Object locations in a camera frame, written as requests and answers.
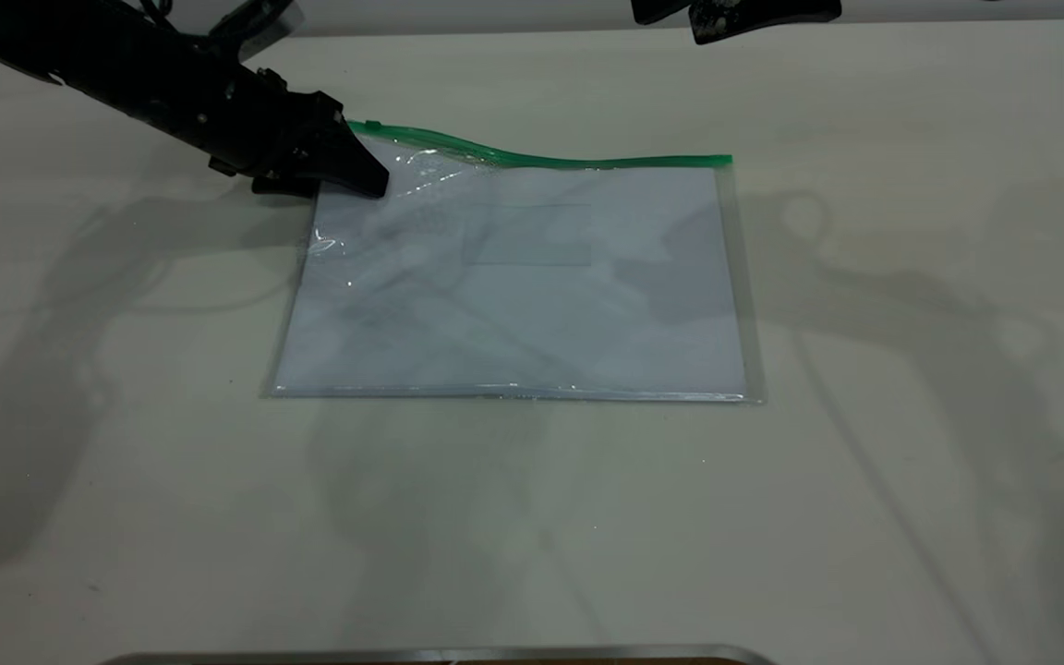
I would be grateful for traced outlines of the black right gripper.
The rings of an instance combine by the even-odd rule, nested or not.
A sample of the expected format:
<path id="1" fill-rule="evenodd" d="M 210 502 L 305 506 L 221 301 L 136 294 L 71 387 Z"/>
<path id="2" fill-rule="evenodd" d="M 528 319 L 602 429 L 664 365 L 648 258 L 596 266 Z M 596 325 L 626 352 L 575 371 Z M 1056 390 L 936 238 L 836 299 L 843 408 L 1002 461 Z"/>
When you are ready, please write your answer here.
<path id="1" fill-rule="evenodd" d="M 691 5 L 691 27 L 698 45 L 726 41 L 782 24 L 828 24 L 843 13 L 839 1 L 693 1 L 632 0 L 636 24 L 658 24 Z"/>

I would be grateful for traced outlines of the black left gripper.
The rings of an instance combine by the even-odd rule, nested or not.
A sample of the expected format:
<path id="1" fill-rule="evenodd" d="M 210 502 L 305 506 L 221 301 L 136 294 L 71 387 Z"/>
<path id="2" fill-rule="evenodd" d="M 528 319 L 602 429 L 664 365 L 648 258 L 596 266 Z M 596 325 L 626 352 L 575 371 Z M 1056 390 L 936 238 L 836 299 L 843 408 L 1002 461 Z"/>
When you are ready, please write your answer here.
<path id="1" fill-rule="evenodd" d="M 254 194 L 313 198 L 313 178 L 373 200 L 387 194 L 389 170 L 330 94 L 290 92 L 275 72 L 242 66 L 202 67 L 199 93 L 199 147 L 225 170 L 263 176 L 250 181 Z"/>

